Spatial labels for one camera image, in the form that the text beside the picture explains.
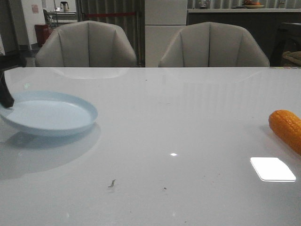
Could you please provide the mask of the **black gripper finger at plate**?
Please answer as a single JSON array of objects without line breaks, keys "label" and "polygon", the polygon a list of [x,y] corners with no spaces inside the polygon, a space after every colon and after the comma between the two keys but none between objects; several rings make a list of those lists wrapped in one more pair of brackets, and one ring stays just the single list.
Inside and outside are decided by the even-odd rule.
[{"label": "black gripper finger at plate", "polygon": [[11,96],[5,81],[4,71],[0,72],[0,104],[4,108],[10,108],[14,104],[14,99]]}]

